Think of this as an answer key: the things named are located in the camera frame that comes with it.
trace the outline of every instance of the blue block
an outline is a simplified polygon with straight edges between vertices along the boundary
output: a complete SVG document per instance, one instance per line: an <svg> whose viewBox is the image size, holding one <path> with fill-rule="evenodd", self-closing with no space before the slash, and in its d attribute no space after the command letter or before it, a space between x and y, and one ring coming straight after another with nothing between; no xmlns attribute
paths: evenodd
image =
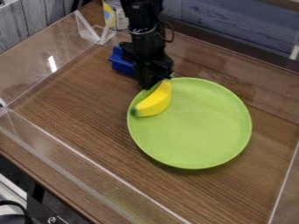
<svg viewBox="0 0 299 224"><path fill-rule="evenodd" d="M133 75L134 69L133 64L121 58L122 48L118 45L113 46L113 54L108 58L112 62L112 68L122 74Z"/></svg>

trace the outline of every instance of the yellow banana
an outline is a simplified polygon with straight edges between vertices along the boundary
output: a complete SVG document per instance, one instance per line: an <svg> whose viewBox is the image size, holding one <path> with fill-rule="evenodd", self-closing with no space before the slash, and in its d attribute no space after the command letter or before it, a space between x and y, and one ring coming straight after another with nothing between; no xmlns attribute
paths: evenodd
<svg viewBox="0 0 299 224"><path fill-rule="evenodd" d="M130 109L134 116L154 116L164 112L172 99L172 83L162 80L156 90Z"/></svg>

